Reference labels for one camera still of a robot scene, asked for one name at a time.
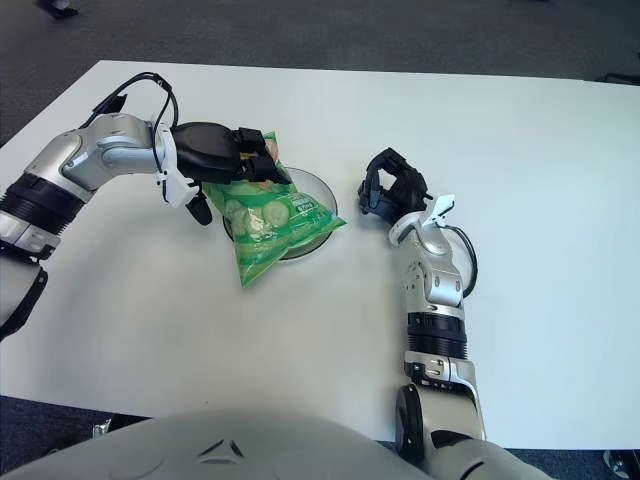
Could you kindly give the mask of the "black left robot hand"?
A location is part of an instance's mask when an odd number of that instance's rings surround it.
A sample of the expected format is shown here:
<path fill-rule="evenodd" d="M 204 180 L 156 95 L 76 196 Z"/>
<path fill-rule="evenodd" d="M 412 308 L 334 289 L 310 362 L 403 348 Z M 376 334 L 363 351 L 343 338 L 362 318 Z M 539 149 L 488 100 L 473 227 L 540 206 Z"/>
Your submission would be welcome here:
<path fill-rule="evenodd" d="M 261 131 L 231 130 L 221 124 L 188 122 L 171 129 L 180 173 L 201 188 L 205 183 L 270 181 L 289 185 L 291 179 L 276 164 Z"/>

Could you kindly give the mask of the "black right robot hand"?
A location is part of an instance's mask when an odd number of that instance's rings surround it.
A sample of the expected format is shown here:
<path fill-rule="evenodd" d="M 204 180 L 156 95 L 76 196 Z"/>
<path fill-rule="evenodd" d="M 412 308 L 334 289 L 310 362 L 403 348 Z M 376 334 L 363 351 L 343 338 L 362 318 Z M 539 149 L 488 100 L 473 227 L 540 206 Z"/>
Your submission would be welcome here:
<path fill-rule="evenodd" d="M 381 184 L 380 171 L 395 178 L 390 188 Z M 362 214 L 376 215 L 390 225 L 406 214 L 424 211 L 426 201 L 433 199 L 422 174 L 392 148 L 386 148 L 370 161 L 357 195 Z"/>

